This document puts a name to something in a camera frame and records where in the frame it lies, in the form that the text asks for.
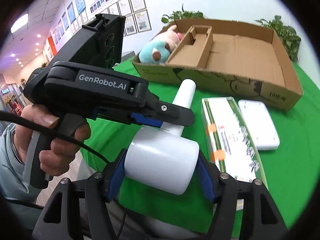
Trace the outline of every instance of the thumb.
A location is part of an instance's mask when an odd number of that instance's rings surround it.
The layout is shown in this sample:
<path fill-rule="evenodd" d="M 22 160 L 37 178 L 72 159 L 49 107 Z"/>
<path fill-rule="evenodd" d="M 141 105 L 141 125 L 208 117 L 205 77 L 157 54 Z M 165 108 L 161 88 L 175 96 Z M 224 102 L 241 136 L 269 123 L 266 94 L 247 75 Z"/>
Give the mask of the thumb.
<path fill-rule="evenodd" d="M 52 115 L 49 110 L 42 105 L 26 106 L 22 111 L 21 117 L 48 128 L 54 128 L 59 119 L 58 117 Z M 16 147 L 19 158 L 23 161 L 23 163 L 27 154 L 32 132 L 33 131 L 31 129 L 21 125 L 16 125 L 13 143 Z"/>

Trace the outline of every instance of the ceiling light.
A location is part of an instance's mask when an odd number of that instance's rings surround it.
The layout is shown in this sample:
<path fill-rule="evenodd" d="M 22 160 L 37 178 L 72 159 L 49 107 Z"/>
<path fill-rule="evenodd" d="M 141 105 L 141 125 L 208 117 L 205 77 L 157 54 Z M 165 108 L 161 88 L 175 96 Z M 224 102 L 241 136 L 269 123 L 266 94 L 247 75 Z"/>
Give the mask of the ceiling light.
<path fill-rule="evenodd" d="M 28 14 L 20 17 L 11 27 L 11 33 L 14 33 L 18 29 L 20 29 L 23 25 L 28 23 Z"/>

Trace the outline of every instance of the orange sticker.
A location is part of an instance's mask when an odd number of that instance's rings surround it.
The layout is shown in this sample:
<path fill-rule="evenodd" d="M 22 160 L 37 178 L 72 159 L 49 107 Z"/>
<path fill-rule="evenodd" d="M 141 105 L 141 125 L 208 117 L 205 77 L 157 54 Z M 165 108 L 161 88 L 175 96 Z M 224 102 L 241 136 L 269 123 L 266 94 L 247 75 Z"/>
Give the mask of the orange sticker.
<path fill-rule="evenodd" d="M 211 159 L 214 161 L 216 160 L 223 161 L 225 158 L 226 158 L 226 154 L 224 150 L 216 150 L 211 154 Z"/>
<path fill-rule="evenodd" d="M 210 132 L 216 132 L 216 131 L 217 131 L 216 125 L 214 123 L 212 123 L 212 124 L 208 125 L 206 133 L 208 135 Z"/>

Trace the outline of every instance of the green plant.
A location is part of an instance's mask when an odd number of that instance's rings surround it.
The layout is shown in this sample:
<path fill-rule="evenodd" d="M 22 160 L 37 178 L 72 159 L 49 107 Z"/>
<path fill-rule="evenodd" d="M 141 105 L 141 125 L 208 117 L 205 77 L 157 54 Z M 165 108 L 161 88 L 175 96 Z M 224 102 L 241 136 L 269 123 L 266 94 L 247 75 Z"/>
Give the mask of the green plant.
<path fill-rule="evenodd" d="M 182 20 L 182 19 L 188 19 L 188 18 L 204 18 L 202 12 L 195 12 L 195 11 L 185 11 L 183 9 L 183 4 L 182 4 L 182 9 L 181 11 L 173 11 L 172 14 L 167 15 L 164 14 L 161 18 L 161 21 L 163 23 L 168 23 L 172 22 L 175 20 Z"/>
<path fill-rule="evenodd" d="M 293 62 L 298 60 L 301 38 L 297 35 L 296 30 L 292 26 L 286 26 L 283 24 L 280 15 L 275 15 L 275 18 L 272 21 L 260 19 L 256 20 L 256 22 L 260 23 L 260 26 L 276 31 L 288 53 L 289 58 Z"/>
<path fill-rule="evenodd" d="M 43 63 L 41 64 L 41 68 L 45 68 L 47 65 L 48 65 L 47 62 L 43 62 Z"/>

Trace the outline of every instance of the ceiling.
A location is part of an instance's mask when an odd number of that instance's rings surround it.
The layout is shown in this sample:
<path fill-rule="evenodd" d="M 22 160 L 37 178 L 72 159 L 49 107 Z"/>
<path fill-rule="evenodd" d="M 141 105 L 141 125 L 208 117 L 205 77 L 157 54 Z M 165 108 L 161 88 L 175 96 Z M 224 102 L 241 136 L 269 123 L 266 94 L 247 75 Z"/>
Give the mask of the ceiling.
<path fill-rule="evenodd" d="M 19 61 L 26 65 L 36 57 L 36 53 L 42 52 L 52 20 L 62 2 L 63 0 L 35 0 L 21 14 L 28 14 L 28 23 L 14 33 L 9 33 L 0 52 L 0 73 L 14 76 L 21 69 Z"/>

